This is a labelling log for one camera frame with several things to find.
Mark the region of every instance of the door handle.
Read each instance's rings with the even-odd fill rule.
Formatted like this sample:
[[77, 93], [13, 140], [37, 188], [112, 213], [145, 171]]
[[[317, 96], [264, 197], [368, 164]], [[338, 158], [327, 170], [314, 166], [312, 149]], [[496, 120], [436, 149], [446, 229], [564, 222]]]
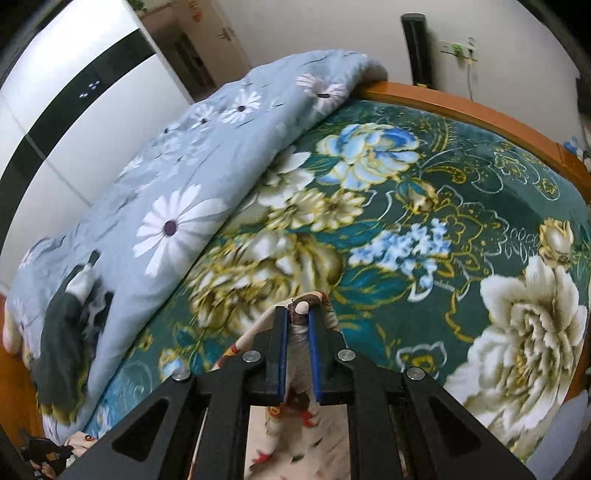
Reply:
[[223, 28], [222, 33], [220, 33], [217, 37], [223, 38], [224, 40], [232, 41], [232, 36], [228, 28]]

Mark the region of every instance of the white wardrobe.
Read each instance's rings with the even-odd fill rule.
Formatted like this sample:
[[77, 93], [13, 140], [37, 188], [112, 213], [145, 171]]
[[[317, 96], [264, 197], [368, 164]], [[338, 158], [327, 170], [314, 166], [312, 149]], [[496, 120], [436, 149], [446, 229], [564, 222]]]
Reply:
[[192, 103], [126, 0], [73, 0], [0, 87], [0, 291]]

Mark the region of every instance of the orange wooden headboard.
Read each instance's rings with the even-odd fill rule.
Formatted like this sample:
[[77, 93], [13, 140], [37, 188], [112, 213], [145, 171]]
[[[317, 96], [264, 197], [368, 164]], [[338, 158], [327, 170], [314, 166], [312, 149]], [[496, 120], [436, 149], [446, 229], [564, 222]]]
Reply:
[[355, 96], [364, 100], [395, 103], [438, 113], [494, 132], [533, 153], [554, 171], [570, 180], [585, 202], [591, 202], [591, 175], [583, 163], [562, 145], [552, 142], [537, 130], [504, 113], [451, 93], [403, 83], [375, 82], [363, 85], [356, 91]]

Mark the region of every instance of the blue flower print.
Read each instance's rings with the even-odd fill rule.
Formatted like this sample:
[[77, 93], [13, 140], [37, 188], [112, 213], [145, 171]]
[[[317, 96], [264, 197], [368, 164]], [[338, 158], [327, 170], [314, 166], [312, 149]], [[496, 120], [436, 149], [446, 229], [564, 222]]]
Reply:
[[392, 125], [347, 125], [340, 135], [328, 135], [318, 142], [319, 154], [341, 158], [318, 180], [344, 189], [367, 190], [408, 170], [420, 158], [413, 151], [418, 145], [411, 132]]
[[431, 232], [433, 234], [433, 238], [436, 236], [443, 237], [443, 235], [447, 232], [447, 222], [442, 222], [439, 218], [432, 219]]
[[412, 282], [408, 301], [424, 300], [431, 292], [437, 271], [435, 256], [445, 257], [451, 241], [444, 238], [447, 223], [431, 221], [431, 228], [414, 223], [406, 233], [382, 231], [371, 242], [351, 250], [351, 266], [375, 263], [379, 268], [399, 271]]

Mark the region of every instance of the bolt head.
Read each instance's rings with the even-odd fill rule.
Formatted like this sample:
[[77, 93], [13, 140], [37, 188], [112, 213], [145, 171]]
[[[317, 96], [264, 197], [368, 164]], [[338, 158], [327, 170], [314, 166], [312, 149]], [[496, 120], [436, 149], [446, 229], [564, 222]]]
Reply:
[[256, 350], [249, 350], [242, 355], [242, 359], [249, 364], [258, 362], [261, 359], [261, 353]]
[[348, 348], [340, 350], [339, 353], [337, 353], [336, 355], [343, 362], [350, 362], [352, 359], [355, 358], [355, 352], [353, 350], [349, 350]]
[[173, 371], [173, 380], [175, 382], [184, 382], [191, 376], [191, 371], [187, 365], [175, 368]]
[[422, 380], [425, 378], [425, 370], [419, 367], [411, 367], [407, 370], [407, 377], [411, 380]]

